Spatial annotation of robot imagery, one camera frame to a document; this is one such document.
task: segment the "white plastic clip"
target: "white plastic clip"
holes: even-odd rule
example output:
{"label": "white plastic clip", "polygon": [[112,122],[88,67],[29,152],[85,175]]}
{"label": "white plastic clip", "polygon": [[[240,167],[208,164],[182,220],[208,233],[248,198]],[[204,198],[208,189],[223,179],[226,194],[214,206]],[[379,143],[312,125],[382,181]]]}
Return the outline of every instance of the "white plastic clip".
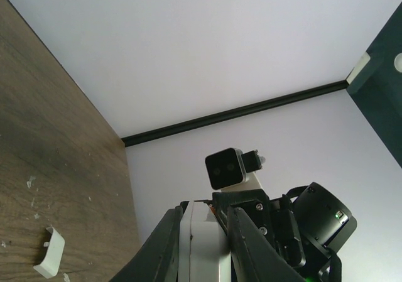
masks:
{"label": "white plastic clip", "polygon": [[46,279],[49,279],[56,276],[58,273],[65,241],[54,227],[47,227],[46,230],[52,234],[50,242],[43,244],[44,247],[48,248],[46,256],[41,264],[35,265],[33,268]]}

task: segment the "black camera module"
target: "black camera module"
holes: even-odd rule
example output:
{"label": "black camera module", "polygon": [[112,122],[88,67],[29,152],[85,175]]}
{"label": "black camera module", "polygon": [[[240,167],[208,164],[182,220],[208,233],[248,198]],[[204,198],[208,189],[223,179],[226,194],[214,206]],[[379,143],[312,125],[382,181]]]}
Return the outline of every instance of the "black camera module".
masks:
{"label": "black camera module", "polygon": [[214,190],[233,186],[246,180],[241,155],[241,150],[229,148],[206,157],[205,165],[211,187]]}

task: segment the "white plastic piece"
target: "white plastic piece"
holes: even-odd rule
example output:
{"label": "white plastic piece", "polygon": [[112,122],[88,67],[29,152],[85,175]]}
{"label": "white plastic piece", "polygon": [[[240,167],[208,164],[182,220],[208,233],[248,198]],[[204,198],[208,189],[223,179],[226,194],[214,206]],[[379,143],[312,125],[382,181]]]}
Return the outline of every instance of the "white plastic piece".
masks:
{"label": "white plastic piece", "polygon": [[247,174],[247,180],[243,183],[238,183],[237,185],[229,186],[220,189],[221,192],[235,192],[235,191],[245,191],[245,190],[255,190],[262,189],[262,186],[258,180],[255,172]]}
{"label": "white plastic piece", "polygon": [[180,222],[178,282],[231,282],[229,243],[214,213],[189,202]]}
{"label": "white plastic piece", "polygon": [[364,52],[363,56],[360,58],[359,62],[353,68],[349,76],[347,76],[347,83],[351,84],[353,80],[357,77],[357,75],[362,71],[362,69],[370,62],[370,55],[367,52]]}
{"label": "white plastic piece", "polygon": [[58,273],[65,241],[54,227],[47,227],[46,230],[52,234],[50,241],[43,244],[44,247],[48,248],[46,256],[41,264],[35,265],[33,268],[46,279],[49,279]]}
{"label": "white plastic piece", "polygon": [[402,53],[397,54],[395,57],[394,66],[399,73],[402,73]]}

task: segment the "dark green wall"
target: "dark green wall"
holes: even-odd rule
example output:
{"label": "dark green wall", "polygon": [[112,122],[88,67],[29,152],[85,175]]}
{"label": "dark green wall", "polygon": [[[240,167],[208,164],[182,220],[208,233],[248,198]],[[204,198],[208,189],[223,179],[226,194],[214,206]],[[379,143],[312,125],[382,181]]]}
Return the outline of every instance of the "dark green wall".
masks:
{"label": "dark green wall", "polygon": [[370,62],[347,91],[402,166],[402,73],[394,67],[402,53],[402,4],[367,52]]}

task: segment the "white ceiling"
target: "white ceiling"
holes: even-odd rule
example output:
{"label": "white ceiling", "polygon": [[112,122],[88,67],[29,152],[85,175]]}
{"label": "white ceiling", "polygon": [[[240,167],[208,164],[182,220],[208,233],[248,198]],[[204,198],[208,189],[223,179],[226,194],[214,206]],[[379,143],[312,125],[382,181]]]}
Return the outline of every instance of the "white ceiling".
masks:
{"label": "white ceiling", "polygon": [[120,136],[344,79],[402,0],[10,0]]}

